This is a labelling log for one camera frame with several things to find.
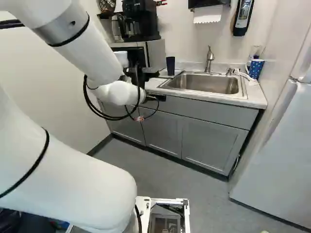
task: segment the stainless steel sink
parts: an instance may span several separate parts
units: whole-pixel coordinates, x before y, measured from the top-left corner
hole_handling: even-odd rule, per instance
[[[172,80],[167,80],[159,88],[186,92],[210,92],[220,95],[233,95],[240,98],[244,96],[240,76],[188,72],[182,73]]]

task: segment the paper towel dispenser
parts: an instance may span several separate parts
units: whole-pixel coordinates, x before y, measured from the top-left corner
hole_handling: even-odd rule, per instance
[[[230,3],[231,0],[188,0],[188,8],[191,9],[203,6],[226,5]]]

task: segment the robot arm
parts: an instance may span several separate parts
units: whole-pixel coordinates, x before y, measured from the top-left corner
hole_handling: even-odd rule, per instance
[[[116,105],[136,104],[137,87],[117,81],[123,67],[77,0],[0,0],[9,11],[49,46],[84,72],[101,101]],[[145,92],[140,90],[140,103]]]
[[[98,86],[93,91],[98,98],[136,103],[137,87],[118,81],[122,66],[78,1],[0,0],[0,10],[12,13],[84,72]],[[0,196],[0,207],[69,221],[93,233],[122,232],[133,216],[133,177],[48,136],[0,87],[0,195],[27,174],[48,142],[37,169]]]

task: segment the floor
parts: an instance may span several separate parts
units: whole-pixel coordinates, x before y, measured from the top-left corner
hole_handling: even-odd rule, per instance
[[[109,142],[95,157],[131,173],[139,196],[188,198],[191,233],[303,232],[232,203],[228,200],[226,182],[117,139]]]

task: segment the backsplash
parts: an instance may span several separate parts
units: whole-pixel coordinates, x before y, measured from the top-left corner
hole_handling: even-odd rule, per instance
[[[204,71],[206,63],[204,62],[176,62],[176,68],[191,71]],[[211,71],[225,73],[228,68],[239,68],[241,72],[245,72],[245,63],[216,63],[213,62]]]

